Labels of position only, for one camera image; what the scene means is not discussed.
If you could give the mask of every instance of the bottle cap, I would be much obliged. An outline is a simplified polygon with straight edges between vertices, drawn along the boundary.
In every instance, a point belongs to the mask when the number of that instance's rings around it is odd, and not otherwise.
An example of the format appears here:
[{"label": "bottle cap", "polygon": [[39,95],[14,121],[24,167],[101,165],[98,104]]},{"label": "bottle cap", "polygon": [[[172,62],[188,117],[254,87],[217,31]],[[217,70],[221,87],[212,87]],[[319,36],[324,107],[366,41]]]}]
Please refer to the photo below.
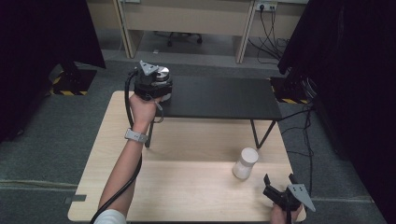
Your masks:
[{"label": "bottle cap", "polygon": [[240,161],[243,165],[251,167],[258,159],[259,153],[257,153],[256,149],[246,147],[242,150]]}]

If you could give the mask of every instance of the black tabletop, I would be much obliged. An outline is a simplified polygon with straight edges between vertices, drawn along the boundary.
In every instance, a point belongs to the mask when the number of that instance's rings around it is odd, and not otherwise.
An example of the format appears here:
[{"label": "black tabletop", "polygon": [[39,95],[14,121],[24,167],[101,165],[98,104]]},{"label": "black tabletop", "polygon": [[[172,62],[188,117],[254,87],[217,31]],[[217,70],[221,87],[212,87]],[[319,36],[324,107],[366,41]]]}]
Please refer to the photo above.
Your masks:
[{"label": "black tabletop", "polygon": [[165,117],[282,119],[267,79],[181,76],[172,79],[172,96],[161,103]]}]

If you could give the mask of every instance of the silver watch band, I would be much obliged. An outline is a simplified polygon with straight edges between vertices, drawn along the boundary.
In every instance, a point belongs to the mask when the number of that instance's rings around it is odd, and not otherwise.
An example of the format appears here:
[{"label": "silver watch band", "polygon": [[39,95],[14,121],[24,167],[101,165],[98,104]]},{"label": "silver watch band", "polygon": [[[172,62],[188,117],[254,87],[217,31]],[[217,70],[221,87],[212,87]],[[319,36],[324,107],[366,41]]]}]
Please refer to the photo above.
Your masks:
[{"label": "silver watch band", "polygon": [[132,131],[132,129],[129,128],[126,130],[125,139],[135,140],[136,142],[139,142],[139,143],[146,143],[148,141],[149,137],[142,133],[136,133],[136,132]]}]

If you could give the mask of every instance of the gray carpet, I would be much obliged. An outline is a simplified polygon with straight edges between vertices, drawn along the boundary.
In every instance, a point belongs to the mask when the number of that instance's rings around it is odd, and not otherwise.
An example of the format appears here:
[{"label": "gray carpet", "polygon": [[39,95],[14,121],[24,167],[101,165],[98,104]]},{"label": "gray carpet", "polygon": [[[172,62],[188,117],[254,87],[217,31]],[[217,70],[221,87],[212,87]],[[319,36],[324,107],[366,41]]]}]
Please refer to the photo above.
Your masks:
[{"label": "gray carpet", "polygon": [[[276,70],[162,63],[173,76],[268,78]],[[86,96],[47,97],[33,115],[23,135],[0,145],[0,220],[2,223],[72,223],[67,219],[73,196],[113,91],[123,89],[127,73],[137,63],[107,61],[98,71]],[[52,77],[59,72],[54,69]],[[303,105],[279,104],[284,117]],[[279,122],[281,132],[304,127],[306,114]],[[304,223],[386,223],[349,161],[334,154],[315,112],[308,129],[313,157],[312,197],[317,212],[308,212]],[[283,134],[287,151],[307,154],[303,132]],[[289,153],[292,169],[307,187],[310,163],[305,156]],[[4,180],[40,181],[36,186]]]}]

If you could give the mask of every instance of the light wood tabletop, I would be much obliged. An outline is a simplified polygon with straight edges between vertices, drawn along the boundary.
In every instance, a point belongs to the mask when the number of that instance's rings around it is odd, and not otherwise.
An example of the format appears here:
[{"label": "light wood tabletop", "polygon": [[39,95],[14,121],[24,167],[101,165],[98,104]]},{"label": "light wood tabletop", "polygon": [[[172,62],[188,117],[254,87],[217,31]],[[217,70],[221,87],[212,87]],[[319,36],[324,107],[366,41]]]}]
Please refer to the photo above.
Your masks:
[{"label": "light wood tabletop", "polygon": [[[271,120],[257,120],[258,135]],[[128,119],[123,91],[113,93],[92,147],[68,217],[89,221],[122,151]],[[290,184],[290,161],[277,125],[259,152],[250,177],[240,180],[232,168],[243,148],[255,148],[249,120],[165,118],[156,124],[150,148],[136,180],[129,221],[268,221],[272,201],[262,194],[263,178],[283,191]],[[305,219],[305,211],[298,220]]]}]

